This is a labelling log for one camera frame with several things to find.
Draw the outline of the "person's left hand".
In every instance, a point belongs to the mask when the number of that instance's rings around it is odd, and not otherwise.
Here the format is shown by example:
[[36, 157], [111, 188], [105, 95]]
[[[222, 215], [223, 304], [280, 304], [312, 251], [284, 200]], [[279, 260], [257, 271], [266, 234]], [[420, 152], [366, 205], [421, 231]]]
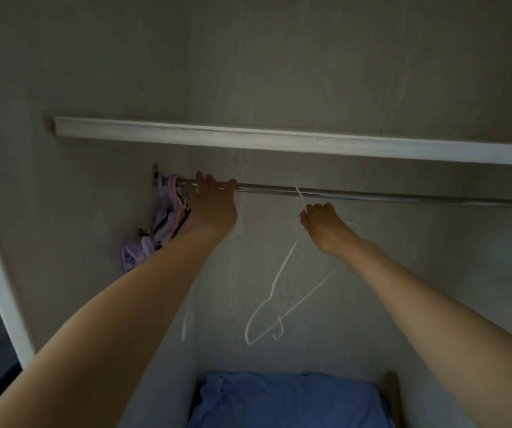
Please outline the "person's left hand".
[[187, 230], [220, 243], [237, 222], [235, 192], [198, 194], [195, 188], [192, 183], [187, 183], [190, 207]]

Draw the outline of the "person's right hand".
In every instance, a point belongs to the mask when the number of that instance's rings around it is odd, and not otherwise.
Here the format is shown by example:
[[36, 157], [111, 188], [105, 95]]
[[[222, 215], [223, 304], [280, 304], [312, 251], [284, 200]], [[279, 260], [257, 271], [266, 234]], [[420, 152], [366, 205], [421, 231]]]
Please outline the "person's right hand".
[[327, 229], [305, 229], [312, 242], [324, 253], [346, 258], [360, 246], [361, 238], [336, 213], [336, 226]]

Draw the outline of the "white wire clothes hanger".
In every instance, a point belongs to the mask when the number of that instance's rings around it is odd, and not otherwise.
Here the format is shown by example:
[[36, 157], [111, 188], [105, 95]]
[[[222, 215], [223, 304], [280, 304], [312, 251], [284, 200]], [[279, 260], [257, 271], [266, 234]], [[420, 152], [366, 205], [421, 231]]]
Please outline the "white wire clothes hanger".
[[253, 346], [255, 345], [258, 341], [260, 341], [262, 338], [264, 338], [265, 336], [267, 336], [268, 333], [272, 333], [272, 338], [274, 339], [274, 341], [279, 341], [284, 333], [285, 333], [285, 328], [284, 328], [284, 323], [283, 323], [283, 320], [288, 317], [293, 311], [295, 311], [296, 309], [298, 309], [302, 303], [304, 303], [311, 295], [313, 295], [318, 289], [320, 289], [328, 280], [331, 279], [331, 277], [337, 273], [338, 271], [338, 268], [335, 268], [333, 269], [330, 273], [328, 273], [324, 278], [323, 280], [321, 280], [315, 287], [313, 287], [308, 293], [306, 293], [302, 298], [300, 298], [297, 302], [295, 302], [291, 307], [289, 307], [286, 311], [284, 311], [283, 313], [280, 312], [279, 310], [276, 311], [276, 320], [274, 321], [274, 323], [272, 323], [270, 326], [268, 326], [264, 331], [262, 331], [258, 336], [254, 337], [254, 338], [251, 338], [250, 337], [250, 331], [251, 331], [251, 327], [252, 327], [252, 324], [254, 322], [254, 320], [256, 319], [256, 317], [260, 314], [260, 311], [268, 304], [272, 303], [273, 300], [274, 300], [274, 296], [276, 294], [276, 287], [277, 287], [277, 284], [278, 284], [278, 281], [279, 281], [279, 278], [281, 277], [288, 261], [290, 260], [291, 256], [293, 255], [295, 249], [297, 248], [297, 246], [299, 245], [299, 243], [302, 241], [303, 239], [303, 232], [301, 232], [301, 234], [297, 237], [297, 239], [295, 240], [294, 244], [291, 246], [290, 250], [288, 251], [288, 254], [286, 255], [286, 257], [284, 258], [279, 270], [277, 271], [275, 277], [274, 277], [274, 280], [272, 281], [271, 283], [271, 288], [270, 288], [270, 292], [269, 292], [269, 295], [266, 299], [264, 299], [255, 309], [254, 311], [252, 312], [251, 316], [249, 317], [247, 323], [246, 323], [246, 326], [245, 326], [245, 334], [244, 334], [244, 339], [245, 339], [245, 343], [247, 346]]

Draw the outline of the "person's right forearm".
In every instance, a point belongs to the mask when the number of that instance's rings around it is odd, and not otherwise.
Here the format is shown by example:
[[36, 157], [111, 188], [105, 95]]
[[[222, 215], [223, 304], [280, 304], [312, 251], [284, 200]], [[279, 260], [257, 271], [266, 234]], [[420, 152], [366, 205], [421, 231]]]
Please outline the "person's right forearm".
[[479, 428], [512, 428], [512, 334], [352, 235], [322, 245], [378, 296], [409, 343]]

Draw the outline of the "person's left forearm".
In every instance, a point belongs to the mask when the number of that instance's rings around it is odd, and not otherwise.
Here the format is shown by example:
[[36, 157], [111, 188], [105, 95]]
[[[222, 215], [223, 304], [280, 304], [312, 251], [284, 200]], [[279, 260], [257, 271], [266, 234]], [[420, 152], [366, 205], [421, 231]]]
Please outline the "person's left forearm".
[[116, 428], [234, 223], [191, 225], [79, 309], [0, 396], [0, 428]]

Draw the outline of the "bunch of pastel plastic hangers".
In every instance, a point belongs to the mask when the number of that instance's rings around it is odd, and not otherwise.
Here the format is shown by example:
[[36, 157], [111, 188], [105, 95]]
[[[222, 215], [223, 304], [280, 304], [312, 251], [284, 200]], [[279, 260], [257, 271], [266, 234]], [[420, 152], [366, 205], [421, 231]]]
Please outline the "bunch of pastel plastic hangers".
[[190, 215], [184, 180], [177, 174], [153, 172], [154, 184], [160, 197], [160, 208], [149, 230], [138, 230], [138, 240], [121, 250], [124, 273], [128, 273], [172, 241]]

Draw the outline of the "metal closet rod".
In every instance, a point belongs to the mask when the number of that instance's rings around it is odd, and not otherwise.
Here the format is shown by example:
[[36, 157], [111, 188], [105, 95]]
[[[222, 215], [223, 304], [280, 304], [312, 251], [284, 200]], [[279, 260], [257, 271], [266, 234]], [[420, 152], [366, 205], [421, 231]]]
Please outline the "metal closet rod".
[[512, 200], [507, 199], [479, 199], [452, 196], [426, 196], [411, 194], [334, 191], [329, 189], [297, 188], [295, 186], [272, 186], [243, 183], [237, 185], [236, 192], [272, 196], [289, 196], [297, 197], [303, 200], [342, 200], [413, 205], [431, 205], [441, 207], [452, 206], [512, 209]]

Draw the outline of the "white wooden shelf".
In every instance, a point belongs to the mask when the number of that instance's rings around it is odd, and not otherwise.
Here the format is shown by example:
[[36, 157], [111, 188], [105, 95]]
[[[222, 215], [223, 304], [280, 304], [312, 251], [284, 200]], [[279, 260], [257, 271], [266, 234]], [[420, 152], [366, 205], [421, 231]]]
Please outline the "white wooden shelf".
[[198, 147], [512, 165], [512, 144], [53, 116], [59, 137]]

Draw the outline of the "blue cloth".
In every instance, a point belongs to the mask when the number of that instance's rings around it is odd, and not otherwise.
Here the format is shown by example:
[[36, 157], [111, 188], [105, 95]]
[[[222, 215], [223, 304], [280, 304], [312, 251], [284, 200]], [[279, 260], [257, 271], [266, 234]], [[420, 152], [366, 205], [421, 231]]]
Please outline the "blue cloth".
[[395, 428], [375, 385], [325, 374], [209, 374], [187, 428]]

